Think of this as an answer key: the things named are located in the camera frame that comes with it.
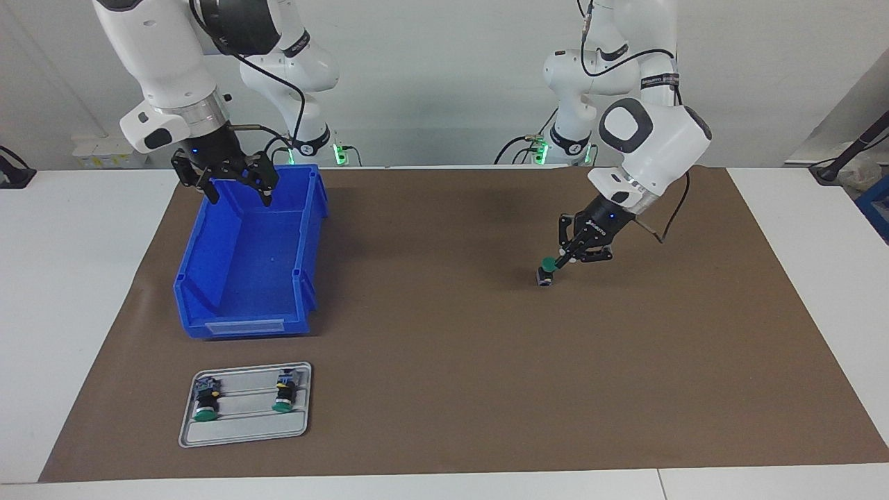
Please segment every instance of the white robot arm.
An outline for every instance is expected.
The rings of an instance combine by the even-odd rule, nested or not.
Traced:
[[[553,273],[569,262],[612,259],[617,232],[707,150],[712,140],[707,124],[681,102],[676,105],[676,26],[676,0],[591,0],[581,51],[547,59],[544,76],[559,99],[548,163],[577,165],[583,158],[597,116],[589,94],[623,95],[639,88],[642,99],[621,99],[602,114],[599,135],[623,155],[623,163],[589,173],[599,196],[576,215],[562,215],[559,256],[544,259],[539,285],[551,285]],[[595,52],[582,50],[587,44]]]
[[[315,163],[321,159],[332,134],[317,102],[308,96],[297,101],[292,94],[301,88],[333,88],[339,70],[329,53],[310,42],[294,0],[93,0],[93,6],[145,96],[121,119],[124,136],[143,153],[180,145],[172,163],[183,184],[215,201],[212,179],[232,179],[259,191],[267,205],[277,183],[264,152],[247,156],[241,150],[224,99],[204,65],[204,34],[196,24],[220,52],[242,61],[244,81],[269,98],[289,130],[298,132],[286,145]],[[247,57],[283,82],[248,68]]]

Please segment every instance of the green button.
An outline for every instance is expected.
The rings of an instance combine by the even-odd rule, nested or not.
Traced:
[[[546,259],[543,259],[541,267],[546,272],[556,272],[558,270],[558,267],[556,267],[556,259],[554,259],[553,257],[547,257]]]

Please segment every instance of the white table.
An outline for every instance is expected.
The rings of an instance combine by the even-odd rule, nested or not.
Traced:
[[[735,169],[759,221],[884,440],[889,247],[841,189],[804,170]],[[36,481],[176,184],[172,171],[43,172],[0,191],[0,482]],[[836,265],[825,265],[833,262]],[[48,406],[38,396],[56,388]],[[885,500],[889,464],[830,467],[115,481],[0,486],[6,498],[856,498]]]

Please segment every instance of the black connector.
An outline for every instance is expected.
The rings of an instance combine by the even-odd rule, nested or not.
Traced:
[[[29,168],[28,164],[7,148],[2,148],[2,151],[21,163],[24,168],[16,168],[12,166],[9,160],[0,156],[0,172],[8,179],[8,181],[3,181],[3,178],[0,177],[0,190],[24,190],[31,183],[31,180],[34,179],[37,170]]]

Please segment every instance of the green cap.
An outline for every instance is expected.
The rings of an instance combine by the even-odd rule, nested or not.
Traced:
[[[287,403],[284,403],[283,401],[279,401],[279,402],[275,403],[275,405],[272,407],[272,409],[277,411],[278,413],[290,413],[293,411],[293,406],[289,405]]]
[[[543,259],[543,262],[541,262],[541,267],[546,272],[556,272],[558,270],[558,267],[556,267],[556,259],[554,259],[553,257],[547,257],[546,259]]]
[[[219,415],[212,408],[202,409],[195,413],[195,422],[211,422],[216,420]]]

